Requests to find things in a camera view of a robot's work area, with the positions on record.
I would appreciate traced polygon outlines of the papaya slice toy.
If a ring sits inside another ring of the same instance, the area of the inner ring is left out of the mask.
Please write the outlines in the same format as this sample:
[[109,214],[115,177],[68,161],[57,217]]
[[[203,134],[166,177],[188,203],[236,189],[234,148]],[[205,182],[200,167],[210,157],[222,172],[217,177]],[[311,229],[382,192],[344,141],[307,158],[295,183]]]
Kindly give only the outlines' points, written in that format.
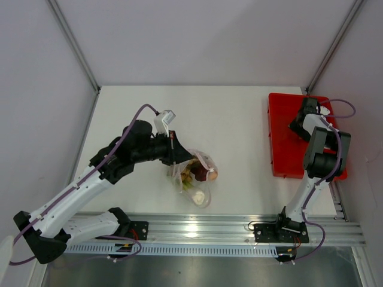
[[207,170],[203,166],[193,167],[191,173],[194,175],[195,180],[199,182],[214,181],[218,177],[218,172]]

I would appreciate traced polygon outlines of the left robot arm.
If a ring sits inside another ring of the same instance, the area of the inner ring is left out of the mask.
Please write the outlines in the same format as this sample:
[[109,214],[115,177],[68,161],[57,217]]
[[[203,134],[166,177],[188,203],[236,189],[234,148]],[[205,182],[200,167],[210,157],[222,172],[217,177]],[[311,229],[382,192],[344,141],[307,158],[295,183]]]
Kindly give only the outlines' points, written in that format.
[[20,211],[13,220],[41,264],[56,260],[67,247],[90,239],[132,239],[131,220],[119,207],[78,221],[72,217],[93,198],[132,173],[136,164],[160,160],[171,166],[192,157],[173,130],[153,135],[150,123],[136,120],[124,128],[121,136],[100,149],[83,174],[55,198],[31,213]]

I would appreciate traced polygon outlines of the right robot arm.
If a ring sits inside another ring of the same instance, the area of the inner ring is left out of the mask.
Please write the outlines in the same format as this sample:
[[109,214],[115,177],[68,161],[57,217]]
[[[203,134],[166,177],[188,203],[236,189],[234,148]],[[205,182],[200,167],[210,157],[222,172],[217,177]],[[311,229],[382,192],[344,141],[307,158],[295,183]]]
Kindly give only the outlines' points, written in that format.
[[308,147],[303,157],[303,179],[273,226],[274,236],[283,242],[291,237],[308,242],[309,211],[322,190],[346,168],[351,134],[328,122],[333,116],[323,108],[318,99],[307,97],[289,125],[293,132],[308,141]]

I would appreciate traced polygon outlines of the white green leek toy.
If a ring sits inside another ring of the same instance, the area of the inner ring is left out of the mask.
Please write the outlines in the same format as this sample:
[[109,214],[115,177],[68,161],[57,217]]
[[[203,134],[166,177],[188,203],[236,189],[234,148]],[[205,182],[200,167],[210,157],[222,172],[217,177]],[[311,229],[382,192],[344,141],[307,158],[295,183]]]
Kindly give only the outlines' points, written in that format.
[[198,185],[183,181],[182,193],[199,208],[206,208],[210,204],[211,194],[206,184]]

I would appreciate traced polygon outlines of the clear zip top bag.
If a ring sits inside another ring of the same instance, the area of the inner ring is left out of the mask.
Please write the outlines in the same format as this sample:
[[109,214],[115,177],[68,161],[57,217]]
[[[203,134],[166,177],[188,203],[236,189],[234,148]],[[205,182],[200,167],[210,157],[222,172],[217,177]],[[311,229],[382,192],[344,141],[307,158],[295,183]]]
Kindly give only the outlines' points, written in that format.
[[[193,155],[193,159],[196,158],[199,160],[198,166],[203,166],[207,170],[210,170],[210,171],[215,170],[218,172],[218,167],[216,166],[215,162],[213,161],[213,159],[208,154],[206,154],[202,151],[199,151],[197,149],[188,149],[188,152],[190,152]],[[188,162],[189,161],[185,161],[185,162],[180,163],[180,164],[172,165],[168,169],[168,172],[167,172],[167,176],[170,178],[175,189],[180,194],[183,194],[182,193],[181,172],[186,167]],[[205,181],[205,182],[199,182],[197,180],[193,181],[194,184],[198,184],[198,185],[206,184],[209,188],[209,191],[210,191],[210,187],[211,187],[213,182],[214,181]]]

